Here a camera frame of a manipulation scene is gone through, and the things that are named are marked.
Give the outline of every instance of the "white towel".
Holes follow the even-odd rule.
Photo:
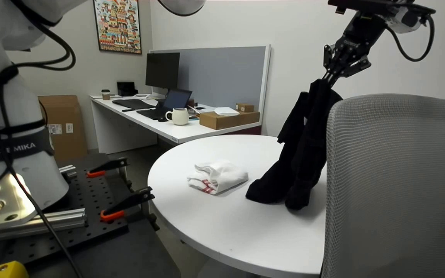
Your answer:
[[[188,185],[208,194],[219,194],[248,180],[248,173],[228,160],[194,163],[194,170],[188,176]]]

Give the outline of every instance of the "black cloth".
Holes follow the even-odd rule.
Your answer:
[[[277,134],[277,142],[284,142],[279,159],[250,184],[247,199],[262,204],[284,199],[290,210],[308,204],[310,190],[325,163],[327,116],[338,100],[341,97],[322,80],[313,82],[310,92],[299,94]]]

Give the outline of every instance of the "office desk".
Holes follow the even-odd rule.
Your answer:
[[[253,179],[277,159],[281,145],[270,136],[216,136],[163,153],[148,173],[154,208],[192,248],[226,265],[277,278],[316,276],[324,251],[324,173],[308,207],[298,213],[284,204],[245,199]],[[196,162],[228,159],[248,171],[248,180],[219,196],[188,187]]]
[[[101,97],[90,97],[92,116],[100,153],[117,153],[155,143],[155,136],[172,145],[197,137],[243,131],[260,126],[260,122],[231,128],[211,129],[191,119],[188,125],[175,126],[169,122],[157,122],[135,111],[121,111],[124,106],[114,105]]]

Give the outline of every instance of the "white mug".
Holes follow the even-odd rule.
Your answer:
[[[188,123],[188,109],[186,108],[174,108],[172,111],[165,112],[165,119],[172,125],[186,125]]]

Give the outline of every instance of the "office chair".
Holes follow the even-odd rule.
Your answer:
[[[376,94],[327,122],[322,278],[445,278],[445,100]]]

